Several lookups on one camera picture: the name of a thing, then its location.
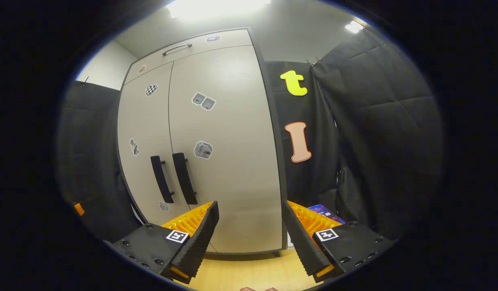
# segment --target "silver handle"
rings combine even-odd
[[[171,51],[171,50],[174,50],[176,48],[182,48],[183,46],[187,46],[188,48],[191,46],[191,44],[183,44],[182,46],[176,46],[175,48],[170,48],[169,50],[165,51],[162,53],[162,56],[164,57],[166,55],[167,52]]]

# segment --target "black curtain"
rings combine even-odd
[[[397,238],[422,218],[442,175],[443,125],[434,94],[411,59],[372,28],[342,42],[312,73],[347,161],[363,177],[370,223]]]
[[[339,167],[338,131],[326,101],[314,86],[310,66],[293,61],[266,61],[265,64],[280,121],[287,199],[306,207],[323,203],[335,211],[334,191]],[[289,70],[303,76],[304,80],[299,81],[299,84],[308,89],[304,96],[294,96],[288,92],[280,76]],[[292,122],[306,124],[306,144],[312,157],[304,162],[291,160],[292,140],[284,127]]]
[[[56,138],[62,196],[80,203],[85,226],[112,243],[140,226],[117,158],[118,102],[118,90],[74,81],[62,103]]]

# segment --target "orange object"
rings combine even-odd
[[[321,230],[327,230],[328,228],[342,225],[342,223],[338,223],[331,218],[325,217],[324,215],[303,207],[299,204],[290,201],[287,202],[315,245],[317,245],[317,243],[312,237],[314,235],[314,232],[320,232]]]
[[[80,203],[75,204],[74,208],[76,209],[76,211],[78,212],[78,214],[80,216],[84,215],[85,210],[83,209],[83,207],[82,207],[82,205]]]
[[[170,267],[170,270],[176,273],[177,275],[181,276],[182,278],[188,279],[189,276],[184,274],[181,270],[177,269],[175,266]]]
[[[317,276],[317,278],[321,278],[322,276],[328,274],[329,272],[333,271],[334,269],[335,269],[335,267],[333,265],[328,265],[324,269],[315,273],[315,275]]]
[[[170,230],[178,230],[179,232],[187,232],[190,237],[195,234],[197,228],[199,228],[204,215],[208,211],[213,201],[205,203],[193,210],[190,210],[168,222],[161,225],[162,227],[169,228]]]

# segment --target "sticker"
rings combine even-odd
[[[292,139],[293,162],[303,162],[312,157],[312,153],[306,147],[305,128],[306,123],[304,122],[292,122],[284,127],[284,130],[288,131]]]
[[[191,98],[191,102],[195,105],[201,105],[202,101],[204,101],[205,98],[206,98],[206,96],[204,94],[196,92],[195,96],[193,96],[193,98]]]
[[[301,88],[301,86],[299,85],[299,81],[303,81],[305,78],[300,74],[296,74],[295,71],[290,70],[280,75],[280,78],[285,80],[286,88],[288,89],[288,92],[290,92],[290,94],[295,96],[303,96],[308,92],[308,89]]]
[[[138,144],[134,142],[133,139],[130,139],[130,150],[132,150],[132,153],[134,153],[134,157],[138,157],[139,155]]]
[[[216,41],[216,40],[219,40],[220,39],[220,36],[210,36],[206,39],[206,41]]]
[[[210,111],[211,109],[213,109],[213,106],[216,104],[216,100],[213,99],[213,98],[210,98],[210,97],[206,97],[206,99],[204,100],[204,102],[202,102],[202,109],[206,110],[206,111]]]
[[[168,205],[168,203],[163,202],[163,201],[159,201],[159,208],[161,210],[163,210],[164,212],[169,212],[170,211],[170,206]]]
[[[204,142],[203,140],[198,141],[197,144],[195,145],[196,157],[208,160],[211,157],[212,153],[213,153],[213,146],[211,144],[208,144],[207,142]]]
[[[316,234],[321,241],[327,241],[339,237],[338,234],[336,234],[332,228],[329,228],[327,230],[321,230],[320,232],[316,232]]]
[[[166,236],[166,239],[176,241],[177,243],[183,243],[184,240],[189,236],[188,233],[186,232],[179,232],[178,230],[173,230]]]
[[[201,92],[196,92],[193,98],[191,98],[191,103],[201,105],[202,109],[210,111],[215,106],[216,100],[211,97],[207,97]]]
[[[157,90],[157,84],[148,85],[146,87],[146,95],[150,96],[151,94],[153,94],[153,92],[155,92],[155,90]]]

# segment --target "white wall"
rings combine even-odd
[[[76,80],[85,81],[89,77],[87,83],[121,90],[130,64],[137,59],[116,41],[111,41],[86,64]]]

